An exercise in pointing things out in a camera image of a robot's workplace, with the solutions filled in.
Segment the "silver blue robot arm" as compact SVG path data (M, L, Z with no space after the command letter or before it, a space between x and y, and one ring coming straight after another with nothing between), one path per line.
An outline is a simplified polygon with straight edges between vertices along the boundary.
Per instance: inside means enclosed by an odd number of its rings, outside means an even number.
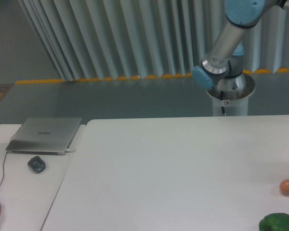
M226 23L210 52L202 58L200 66L192 70L195 82L204 89L211 89L216 83L229 76L234 69L230 58L241 56L239 46L245 31L257 25L263 14L279 6L289 10L289 0L227 0L225 2Z

